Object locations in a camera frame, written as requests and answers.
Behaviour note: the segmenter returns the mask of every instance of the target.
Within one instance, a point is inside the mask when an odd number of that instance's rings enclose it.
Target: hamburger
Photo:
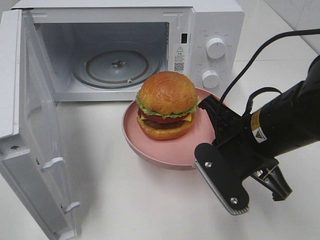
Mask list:
[[[183,74],[162,71],[150,76],[137,93],[136,102],[137,122],[152,139],[179,138],[195,124],[198,95]]]

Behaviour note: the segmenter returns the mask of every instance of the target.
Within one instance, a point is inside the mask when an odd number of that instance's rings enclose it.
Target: table surface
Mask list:
[[[235,77],[256,49],[291,28],[262,0],[239,0],[245,19],[232,70]],[[300,38],[268,46],[235,85],[226,102],[242,114],[248,96],[271,86],[286,91],[306,78],[316,53]],[[258,96],[254,109],[276,94]],[[232,216],[197,170],[174,171],[139,158],[127,144],[121,121],[129,102],[60,103],[64,151],[70,164],[79,240],[315,240],[320,236],[320,144],[277,157],[293,193],[274,202],[248,178],[248,213]],[[0,239],[45,240],[39,226],[0,176]]]

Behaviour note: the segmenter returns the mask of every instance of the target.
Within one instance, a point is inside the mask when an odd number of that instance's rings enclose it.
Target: microwave door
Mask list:
[[[3,12],[0,27],[0,172],[50,240],[69,239],[80,203],[71,201],[47,59],[28,12]]]

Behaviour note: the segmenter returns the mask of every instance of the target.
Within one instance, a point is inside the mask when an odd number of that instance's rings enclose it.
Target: pink plate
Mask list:
[[[197,88],[199,100],[211,93]],[[195,164],[195,148],[200,143],[212,143],[214,128],[205,110],[198,108],[194,126],[182,137],[171,140],[154,140],[144,134],[137,123],[138,105],[133,101],[124,112],[122,130],[133,151],[159,167],[172,170],[191,170]]]

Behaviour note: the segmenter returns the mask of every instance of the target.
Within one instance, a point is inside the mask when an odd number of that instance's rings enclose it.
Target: white microwave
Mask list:
[[[221,95],[235,0],[21,0],[0,24],[0,172],[51,240],[76,235],[57,102],[133,100],[161,71]]]

